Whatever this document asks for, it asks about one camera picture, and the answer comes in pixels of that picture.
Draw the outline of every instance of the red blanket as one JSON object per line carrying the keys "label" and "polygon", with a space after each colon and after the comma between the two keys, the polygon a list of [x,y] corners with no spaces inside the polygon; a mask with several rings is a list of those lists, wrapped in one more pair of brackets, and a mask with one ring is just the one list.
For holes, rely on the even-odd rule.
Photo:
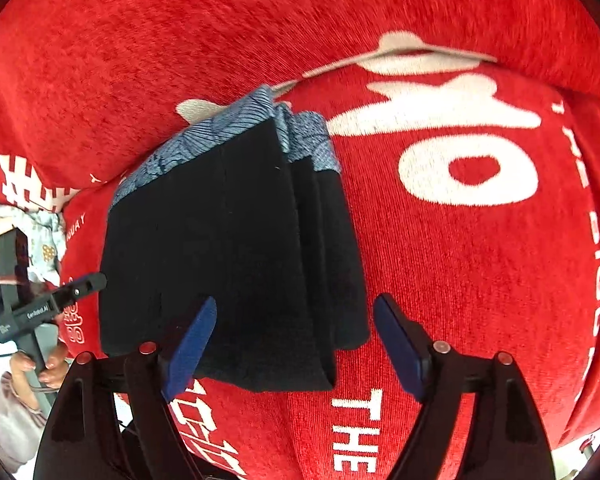
{"label": "red blanket", "polygon": [[[391,292],[461,351],[512,352],[567,442],[600,427],[600,32],[577,0],[12,0],[0,201],[65,205],[62,277],[97,270],[120,175],[186,124],[176,107],[191,119],[190,99],[228,104],[416,38],[500,66],[390,57],[283,99],[329,121],[370,298]],[[66,313],[74,352],[101,355],[97,309]],[[174,413],[193,452],[243,478],[384,478],[417,407],[376,336],[338,371],[320,394],[203,380]]]}

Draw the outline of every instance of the person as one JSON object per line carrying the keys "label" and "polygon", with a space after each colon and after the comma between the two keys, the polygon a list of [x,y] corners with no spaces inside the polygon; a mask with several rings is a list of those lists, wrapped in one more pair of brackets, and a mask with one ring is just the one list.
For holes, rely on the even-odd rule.
{"label": "person", "polygon": [[[51,351],[46,361],[48,369],[38,376],[41,383],[60,388],[69,369],[67,352],[62,342]],[[0,378],[0,460],[9,473],[15,473],[38,452],[46,416],[25,375],[36,368],[32,359],[16,352],[9,368]]]}
{"label": "person", "polygon": [[[63,282],[98,270],[120,181],[290,80],[280,99],[326,120],[369,300],[390,292],[459,351],[509,351],[553,447],[600,428],[600,30],[578,0],[11,0],[0,203],[62,210]],[[105,356],[98,309],[65,311],[71,354]],[[239,478],[386,478],[418,406],[376,334],[337,368],[331,392],[200,379],[171,408]]]}

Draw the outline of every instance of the blue gripper pad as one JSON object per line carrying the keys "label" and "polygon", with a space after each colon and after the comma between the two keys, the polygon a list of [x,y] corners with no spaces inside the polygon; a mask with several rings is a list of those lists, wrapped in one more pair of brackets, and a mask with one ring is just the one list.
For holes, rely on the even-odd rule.
{"label": "blue gripper pad", "polygon": [[[171,351],[161,352],[162,395],[171,402],[185,391],[216,326],[218,309],[214,298],[206,298],[188,328],[182,330],[180,343]],[[174,337],[179,336],[176,329]]]}
{"label": "blue gripper pad", "polygon": [[418,402],[424,402],[422,358],[383,296],[378,296],[374,301],[374,323],[400,386]]}

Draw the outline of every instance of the blue leaf pattern fabric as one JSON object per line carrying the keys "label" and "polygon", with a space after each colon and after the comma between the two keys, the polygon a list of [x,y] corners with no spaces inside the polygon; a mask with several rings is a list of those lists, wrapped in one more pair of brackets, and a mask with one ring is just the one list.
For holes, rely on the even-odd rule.
{"label": "blue leaf pattern fabric", "polygon": [[280,149],[289,163],[310,156],[315,171],[340,172],[324,118],[315,112],[292,113],[286,104],[273,102],[270,87],[261,86],[218,115],[192,124],[157,148],[120,183],[111,207],[173,168],[271,118],[276,123]]}

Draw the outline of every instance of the red fabric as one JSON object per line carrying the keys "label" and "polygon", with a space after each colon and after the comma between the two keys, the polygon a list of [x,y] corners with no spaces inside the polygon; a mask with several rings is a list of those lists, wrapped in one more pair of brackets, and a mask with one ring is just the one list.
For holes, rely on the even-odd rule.
{"label": "red fabric", "polygon": [[[334,145],[369,297],[391,292],[408,316],[460,351],[512,352],[552,445],[576,438],[600,426],[600,334],[596,340],[593,333],[600,240],[590,222],[597,212],[600,225],[600,100],[563,97],[549,85],[600,96],[600,32],[577,0],[12,0],[0,16],[0,201],[61,208],[81,189],[64,208],[69,239],[61,275],[67,281],[93,272],[120,174],[184,126],[177,104],[228,104],[262,82],[374,50],[383,34],[397,30],[491,54],[503,68],[481,63],[379,75],[351,66],[284,96],[296,111],[321,112],[332,134],[340,129]],[[509,126],[475,117],[450,123],[467,108],[478,113],[469,99],[435,123],[438,108],[456,96],[436,93],[449,84],[480,99],[495,85],[494,97],[524,119]],[[405,109],[414,114],[429,107],[427,120],[372,133],[359,115],[343,119],[363,105],[393,101],[391,91],[408,94]],[[378,121],[392,117],[374,109]],[[497,117],[508,113],[499,110]],[[360,135],[360,128],[370,130]],[[410,177],[417,160],[401,163],[404,154],[439,137],[437,146],[447,150],[469,134],[478,136],[472,149],[487,142],[481,136],[517,146],[537,171],[538,188],[500,205],[418,198]],[[436,153],[429,152],[432,160]],[[493,158],[461,158],[448,162],[461,182],[479,184],[497,171]],[[578,160],[589,167],[590,186]],[[506,169],[505,159],[496,161]],[[425,192],[447,182],[444,173],[428,175]],[[132,316],[133,305],[127,307]],[[102,356],[97,309],[91,297],[66,314],[62,336],[73,354]],[[586,374],[589,348],[596,353]],[[417,407],[401,392],[375,335],[338,355],[338,373],[336,389],[320,394],[255,395],[192,383],[174,406],[185,417],[185,442],[243,478],[385,478]],[[335,399],[373,402],[365,409]],[[465,403],[458,437],[469,416]],[[342,449],[353,431],[346,428],[362,428],[359,444],[377,449]],[[443,479],[452,478],[461,449],[456,440]],[[354,471],[338,456],[368,462]]]}

